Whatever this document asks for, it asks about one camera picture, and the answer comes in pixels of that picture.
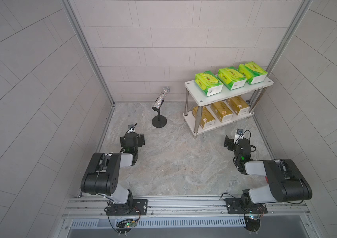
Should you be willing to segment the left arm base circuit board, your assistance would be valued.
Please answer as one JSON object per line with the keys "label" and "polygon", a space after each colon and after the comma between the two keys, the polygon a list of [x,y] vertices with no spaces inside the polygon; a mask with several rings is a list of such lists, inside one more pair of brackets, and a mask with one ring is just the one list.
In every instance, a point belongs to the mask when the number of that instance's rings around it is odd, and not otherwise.
{"label": "left arm base circuit board", "polygon": [[125,219],[119,222],[116,222],[116,232],[120,235],[127,235],[132,228],[137,225],[137,222],[133,219]]}

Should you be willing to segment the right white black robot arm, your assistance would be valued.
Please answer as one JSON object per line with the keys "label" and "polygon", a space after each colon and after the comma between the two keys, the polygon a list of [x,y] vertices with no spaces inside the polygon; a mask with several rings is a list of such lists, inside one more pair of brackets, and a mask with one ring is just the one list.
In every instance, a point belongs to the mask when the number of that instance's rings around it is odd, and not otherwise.
{"label": "right white black robot arm", "polygon": [[294,205],[313,196],[308,184],[296,164],[291,159],[252,160],[251,153],[256,147],[242,136],[234,139],[225,137],[224,147],[234,152],[234,165],[243,175],[261,176],[267,181],[265,186],[244,189],[240,198],[223,198],[229,214],[266,214],[267,203],[286,202]]}

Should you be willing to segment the glitter microphone on black stand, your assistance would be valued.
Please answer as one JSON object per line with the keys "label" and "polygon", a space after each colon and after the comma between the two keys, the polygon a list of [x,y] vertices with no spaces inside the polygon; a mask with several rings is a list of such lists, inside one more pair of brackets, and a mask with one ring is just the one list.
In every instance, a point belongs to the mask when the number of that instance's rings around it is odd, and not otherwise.
{"label": "glitter microphone on black stand", "polygon": [[164,99],[169,94],[169,92],[170,89],[168,87],[164,87],[152,107],[152,109],[157,112],[157,115],[152,119],[152,125],[156,128],[163,128],[167,124],[167,118],[161,115],[161,106],[164,103]]}

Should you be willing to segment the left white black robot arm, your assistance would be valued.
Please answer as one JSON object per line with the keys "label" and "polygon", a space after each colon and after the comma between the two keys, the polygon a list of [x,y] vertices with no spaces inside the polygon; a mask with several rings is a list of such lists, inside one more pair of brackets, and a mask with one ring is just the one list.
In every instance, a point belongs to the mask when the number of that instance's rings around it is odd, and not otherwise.
{"label": "left white black robot arm", "polygon": [[101,195],[109,200],[105,208],[108,216],[141,214],[139,200],[133,201],[131,190],[119,185],[120,169],[134,166],[138,160],[138,149],[145,145],[143,134],[127,132],[120,138],[118,153],[94,153],[81,180],[80,189],[91,195]]}

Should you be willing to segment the gold tissue pack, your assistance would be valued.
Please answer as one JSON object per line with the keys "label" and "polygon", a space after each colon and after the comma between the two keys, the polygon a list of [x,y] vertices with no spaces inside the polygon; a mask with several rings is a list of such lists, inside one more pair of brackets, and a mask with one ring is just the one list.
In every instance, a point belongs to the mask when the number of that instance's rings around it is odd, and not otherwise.
{"label": "gold tissue pack", "polygon": [[232,110],[223,101],[212,103],[211,109],[221,123],[230,121],[233,117]]}
{"label": "gold tissue pack", "polygon": [[200,126],[202,129],[208,129],[210,127],[213,127],[215,124],[215,118],[213,115],[209,112],[209,110],[206,107],[203,107],[202,109],[202,115],[201,115],[201,121]]}
{"label": "gold tissue pack", "polygon": [[250,107],[241,96],[229,98],[227,99],[227,103],[237,116],[241,116],[249,112]]}

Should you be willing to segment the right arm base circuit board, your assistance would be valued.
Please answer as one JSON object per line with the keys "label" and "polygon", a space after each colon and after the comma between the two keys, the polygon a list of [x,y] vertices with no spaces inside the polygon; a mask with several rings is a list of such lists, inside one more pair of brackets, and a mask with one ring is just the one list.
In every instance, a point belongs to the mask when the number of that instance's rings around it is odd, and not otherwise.
{"label": "right arm base circuit board", "polygon": [[258,216],[248,215],[244,216],[245,229],[249,232],[258,233],[261,227],[261,220]]}

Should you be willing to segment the green tissue pack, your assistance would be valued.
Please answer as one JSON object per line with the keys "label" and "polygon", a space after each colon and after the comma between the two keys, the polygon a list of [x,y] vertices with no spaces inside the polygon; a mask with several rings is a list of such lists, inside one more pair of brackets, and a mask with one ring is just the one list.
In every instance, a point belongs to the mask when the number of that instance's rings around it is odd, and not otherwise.
{"label": "green tissue pack", "polygon": [[245,85],[247,78],[240,73],[235,67],[220,68],[218,79],[225,85],[228,90],[235,90]]}
{"label": "green tissue pack", "polygon": [[268,73],[255,62],[240,64],[238,71],[246,77],[249,85],[263,82]]}
{"label": "green tissue pack", "polygon": [[211,71],[195,74],[194,81],[206,97],[221,93],[224,86]]}

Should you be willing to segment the aluminium mounting rail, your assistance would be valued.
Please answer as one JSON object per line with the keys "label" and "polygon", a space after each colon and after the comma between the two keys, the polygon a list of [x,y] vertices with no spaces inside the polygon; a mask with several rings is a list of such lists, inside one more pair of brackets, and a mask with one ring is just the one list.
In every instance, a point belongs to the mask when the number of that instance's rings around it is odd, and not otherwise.
{"label": "aluminium mounting rail", "polygon": [[[141,211],[140,218],[163,217],[227,217],[256,215],[296,216],[310,215],[305,203],[266,203],[243,209],[236,198],[229,195],[191,196],[135,196],[133,205]],[[62,217],[107,218],[106,210],[111,202],[101,196],[82,196],[69,199]]]}

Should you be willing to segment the white two-tier shelf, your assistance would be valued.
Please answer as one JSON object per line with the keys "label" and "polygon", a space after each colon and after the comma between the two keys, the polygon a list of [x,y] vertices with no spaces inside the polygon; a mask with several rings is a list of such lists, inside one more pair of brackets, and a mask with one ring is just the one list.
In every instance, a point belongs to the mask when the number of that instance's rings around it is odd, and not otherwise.
{"label": "white two-tier shelf", "polygon": [[207,108],[207,110],[210,111],[211,115],[215,117],[215,113],[211,111],[210,105],[212,103],[218,102],[218,101],[226,101],[228,98],[234,97],[234,96],[240,96],[246,93],[251,93],[251,92],[262,92],[264,88],[267,88],[269,86],[272,86],[274,82],[269,79],[268,77],[265,78],[265,80],[261,83],[249,85],[247,84],[246,86],[235,89],[232,91],[229,91],[226,87],[222,89],[222,91],[218,94],[212,95],[212,96],[205,96],[204,93],[200,90],[200,88],[196,85],[196,83],[192,81],[187,81],[184,83],[185,88],[186,88],[186,101],[185,101],[185,112],[183,114],[183,118],[187,125],[189,126],[189,129],[191,133],[193,134],[194,137],[201,135],[203,133],[206,133],[208,131],[215,130],[217,128],[221,128],[223,126],[226,126],[228,124],[240,121],[244,118],[248,118],[254,115],[253,109],[250,108],[249,111],[245,114],[242,114],[240,116],[233,115],[230,120],[227,120],[225,122],[220,122],[218,119],[216,119],[214,125],[207,129],[203,129],[200,126],[200,121],[201,121],[201,114],[197,114],[195,116],[192,115],[192,111],[188,110],[188,97],[191,96],[194,101],[196,102],[197,106],[199,107],[200,110],[203,110],[204,108]]}

